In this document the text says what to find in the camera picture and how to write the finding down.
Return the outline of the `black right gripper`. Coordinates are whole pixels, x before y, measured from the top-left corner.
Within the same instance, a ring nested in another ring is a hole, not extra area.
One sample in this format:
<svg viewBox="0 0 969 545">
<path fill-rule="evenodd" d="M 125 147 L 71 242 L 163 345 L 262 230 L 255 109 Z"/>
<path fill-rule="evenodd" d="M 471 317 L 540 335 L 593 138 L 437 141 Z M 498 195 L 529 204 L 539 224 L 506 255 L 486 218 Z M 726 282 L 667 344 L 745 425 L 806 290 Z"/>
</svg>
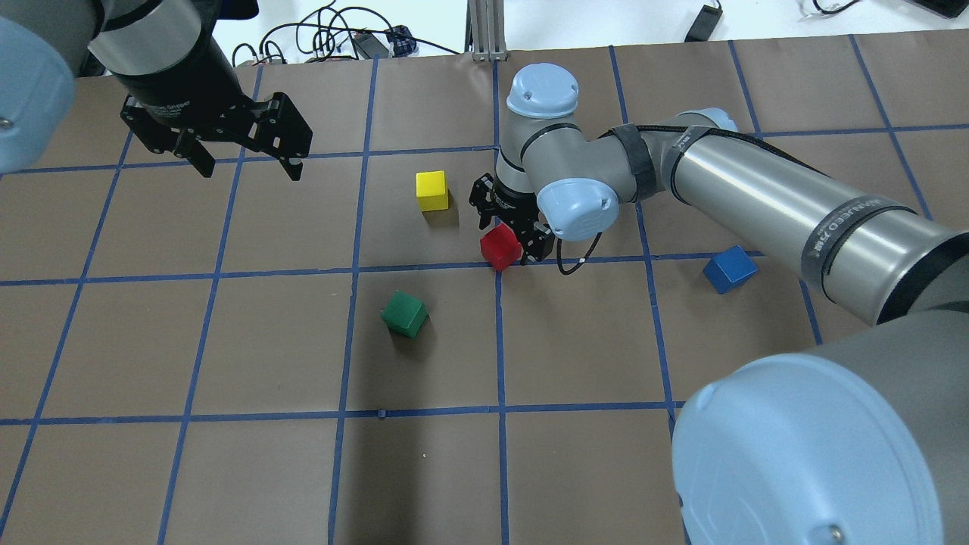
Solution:
<svg viewBox="0 0 969 545">
<path fill-rule="evenodd" d="M 553 251 L 553 231 L 540 221 L 535 194 L 513 190 L 485 173 L 474 180 L 469 203 L 480 217 L 480 230 L 493 225 L 494 220 L 513 229 L 522 246 L 523 266 L 543 262 Z"/>
</svg>

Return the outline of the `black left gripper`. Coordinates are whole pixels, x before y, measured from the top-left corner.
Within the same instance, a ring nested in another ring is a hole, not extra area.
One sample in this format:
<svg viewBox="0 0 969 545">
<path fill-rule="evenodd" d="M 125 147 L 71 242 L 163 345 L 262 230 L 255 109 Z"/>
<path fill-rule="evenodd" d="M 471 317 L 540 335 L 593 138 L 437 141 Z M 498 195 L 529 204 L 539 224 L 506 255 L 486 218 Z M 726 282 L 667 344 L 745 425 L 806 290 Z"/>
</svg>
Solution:
<svg viewBox="0 0 969 545">
<path fill-rule="evenodd" d="M 300 182 L 313 138 L 304 115 L 284 92 L 262 102 L 243 92 L 214 38 L 161 72 L 119 80 L 128 91 L 119 117 L 149 152 L 186 159 L 209 179 L 215 160 L 204 143 L 228 142 L 274 157 Z"/>
</svg>

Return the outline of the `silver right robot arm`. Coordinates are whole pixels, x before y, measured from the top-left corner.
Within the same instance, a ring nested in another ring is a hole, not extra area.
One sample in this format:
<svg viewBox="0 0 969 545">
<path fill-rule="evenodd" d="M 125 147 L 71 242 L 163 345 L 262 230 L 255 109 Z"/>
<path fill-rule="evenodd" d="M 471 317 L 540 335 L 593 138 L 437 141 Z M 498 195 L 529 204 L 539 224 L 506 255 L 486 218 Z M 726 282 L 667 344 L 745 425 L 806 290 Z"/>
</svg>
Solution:
<svg viewBox="0 0 969 545">
<path fill-rule="evenodd" d="M 967 234 L 737 131 L 721 108 L 585 138 L 567 69 L 506 94 L 481 221 L 524 262 L 595 239 L 668 193 L 795 273 L 866 329 L 764 357 L 702 387 L 671 461 L 693 544 L 967 542 Z"/>
</svg>

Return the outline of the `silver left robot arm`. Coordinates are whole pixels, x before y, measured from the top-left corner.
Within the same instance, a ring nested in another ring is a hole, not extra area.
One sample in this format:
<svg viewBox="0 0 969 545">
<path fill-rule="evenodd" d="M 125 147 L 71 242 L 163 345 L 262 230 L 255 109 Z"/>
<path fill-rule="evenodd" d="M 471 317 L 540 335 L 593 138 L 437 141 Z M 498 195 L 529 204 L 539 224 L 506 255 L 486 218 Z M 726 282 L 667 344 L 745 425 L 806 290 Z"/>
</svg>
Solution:
<svg viewBox="0 0 969 545">
<path fill-rule="evenodd" d="M 233 144 L 299 180 L 321 120 L 284 92 L 246 95 L 213 37 L 219 20 L 256 14 L 256 1 L 4 1 L 3 175 L 31 170 L 45 154 L 93 59 L 126 90 L 120 118 L 146 151 L 209 177 L 207 143 Z"/>
</svg>

